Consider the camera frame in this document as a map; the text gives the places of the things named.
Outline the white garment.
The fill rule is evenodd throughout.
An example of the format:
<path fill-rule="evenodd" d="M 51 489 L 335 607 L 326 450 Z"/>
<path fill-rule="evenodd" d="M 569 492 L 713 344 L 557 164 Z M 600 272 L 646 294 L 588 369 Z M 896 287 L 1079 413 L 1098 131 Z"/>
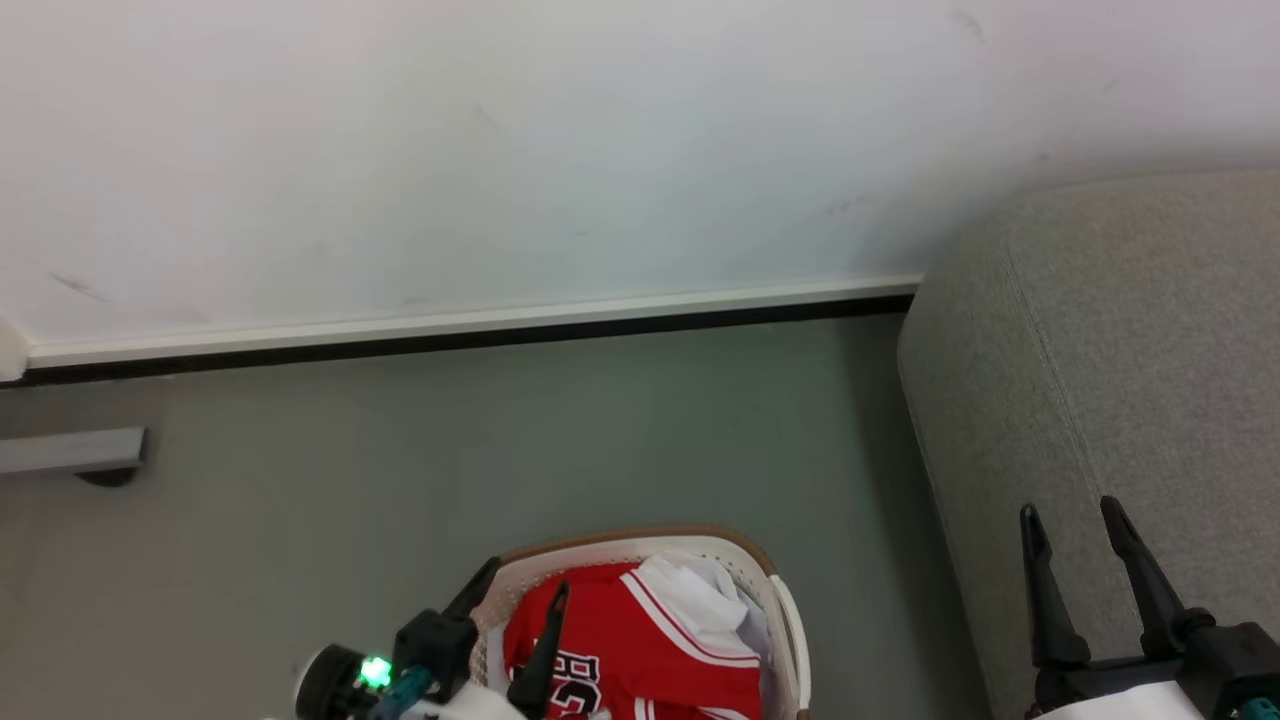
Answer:
<path fill-rule="evenodd" d="M 620 579 L 657 629 L 698 662 L 769 665 L 771 635 L 763 609 L 714 559 L 655 553 Z"/>

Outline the grey fabric sofa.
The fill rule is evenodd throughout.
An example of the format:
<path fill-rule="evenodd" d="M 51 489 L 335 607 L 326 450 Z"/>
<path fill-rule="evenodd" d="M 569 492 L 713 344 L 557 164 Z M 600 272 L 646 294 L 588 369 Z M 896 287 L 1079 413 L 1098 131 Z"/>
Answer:
<path fill-rule="evenodd" d="M 1280 641 L 1280 169 L 1001 208 L 932 263 L 899 370 L 995 720 L 1033 701 L 1025 503 L 1097 659 L 1140 651 L 1106 495 L 1185 603 Z"/>

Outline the grey metal frame leg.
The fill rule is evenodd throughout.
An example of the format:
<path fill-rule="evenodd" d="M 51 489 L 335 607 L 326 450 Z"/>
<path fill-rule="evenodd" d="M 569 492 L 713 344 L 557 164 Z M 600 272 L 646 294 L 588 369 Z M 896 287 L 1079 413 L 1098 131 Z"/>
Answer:
<path fill-rule="evenodd" d="M 40 471 L 83 474 L 143 464 L 143 427 L 0 439 L 0 477 Z"/>

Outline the white perforated laundry basket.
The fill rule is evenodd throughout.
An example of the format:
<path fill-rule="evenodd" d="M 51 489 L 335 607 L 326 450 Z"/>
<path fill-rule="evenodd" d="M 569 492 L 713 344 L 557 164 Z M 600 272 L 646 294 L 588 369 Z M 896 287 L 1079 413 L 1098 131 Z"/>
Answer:
<path fill-rule="evenodd" d="M 765 552 L 746 536 L 719 527 L 645 527 L 516 550 L 502 556 L 484 602 L 474 612 L 480 637 L 470 666 L 474 678 L 494 689 L 509 687 L 502 637 L 526 592 L 573 568 L 643 562 L 655 553 L 684 552 L 714 559 L 741 591 L 759 605 L 771 635 L 771 662 L 763 667 L 764 720 L 809 720 L 810 657 L 794 597 Z"/>

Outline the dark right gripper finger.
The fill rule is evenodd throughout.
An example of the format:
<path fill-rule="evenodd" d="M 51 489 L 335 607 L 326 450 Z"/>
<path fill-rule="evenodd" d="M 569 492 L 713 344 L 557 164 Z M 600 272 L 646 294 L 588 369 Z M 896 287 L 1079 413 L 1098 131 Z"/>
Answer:
<path fill-rule="evenodd" d="M 1155 555 L 1140 538 L 1120 501 L 1106 495 L 1100 501 L 1110 544 L 1123 561 L 1143 632 L 1147 659 L 1174 659 L 1185 653 L 1190 633 L 1216 624 L 1202 607 L 1187 606 L 1172 588 Z"/>
<path fill-rule="evenodd" d="M 1033 503 L 1019 510 L 1032 665 L 1039 670 L 1087 667 L 1091 648 L 1075 632 L 1051 568 L 1052 546 Z"/>

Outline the red white basketball jersey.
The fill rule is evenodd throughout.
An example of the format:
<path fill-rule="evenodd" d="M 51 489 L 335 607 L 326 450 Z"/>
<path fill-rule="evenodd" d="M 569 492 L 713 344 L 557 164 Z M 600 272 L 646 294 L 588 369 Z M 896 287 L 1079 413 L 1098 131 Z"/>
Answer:
<path fill-rule="evenodd" d="M 567 582 L 547 720 L 764 720 L 763 667 L 700 664 L 677 650 L 620 579 L 640 564 L 573 568 L 526 592 L 502 637 L 506 675 L 529 661 L 550 598 Z"/>

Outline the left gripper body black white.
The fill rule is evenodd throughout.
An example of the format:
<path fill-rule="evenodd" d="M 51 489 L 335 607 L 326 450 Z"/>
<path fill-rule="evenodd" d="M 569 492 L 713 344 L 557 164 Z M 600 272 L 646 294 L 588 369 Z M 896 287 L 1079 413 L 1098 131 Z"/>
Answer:
<path fill-rule="evenodd" d="M 389 659 L 343 644 L 317 651 L 294 688 L 297 720 L 529 720 L 472 680 L 471 619 L 426 610 L 403 626 Z"/>

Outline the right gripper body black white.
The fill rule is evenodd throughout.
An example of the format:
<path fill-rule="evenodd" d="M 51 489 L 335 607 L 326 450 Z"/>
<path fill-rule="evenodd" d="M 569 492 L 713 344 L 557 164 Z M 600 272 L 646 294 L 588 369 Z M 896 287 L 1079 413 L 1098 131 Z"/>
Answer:
<path fill-rule="evenodd" d="M 1180 650 L 1042 670 L 1024 720 L 1280 720 L 1280 643 L 1261 625 L 1176 620 Z"/>

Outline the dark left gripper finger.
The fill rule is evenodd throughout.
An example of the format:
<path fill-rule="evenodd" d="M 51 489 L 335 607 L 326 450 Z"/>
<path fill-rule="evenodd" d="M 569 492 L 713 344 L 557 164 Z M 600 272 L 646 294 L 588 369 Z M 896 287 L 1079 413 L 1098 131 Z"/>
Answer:
<path fill-rule="evenodd" d="M 480 606 L 502 568 L 502 557 L 489 557 L 466 582 L 463 588 L 443 610 L 443 618 L 457 623 L 471 623 L 474 610 Z"/>
<path fill-rule="evenodd" d="M 545 720 L 556 679 L 561 634 L 570 603 L 570 584 L 561 582 L 550 598 L 544 629 L 527 662 L 513 674 L 506 698 L 525 720 Z"/>

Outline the white black baseboard strip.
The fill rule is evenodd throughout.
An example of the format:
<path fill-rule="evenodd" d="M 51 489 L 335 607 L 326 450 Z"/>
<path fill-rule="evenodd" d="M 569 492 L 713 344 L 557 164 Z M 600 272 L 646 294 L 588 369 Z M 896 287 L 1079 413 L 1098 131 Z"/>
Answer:
<path fill-rule="evenodd" d="M 922 274 L 367 322 L 29 345 L 0 388 L 901 313 Z"/>

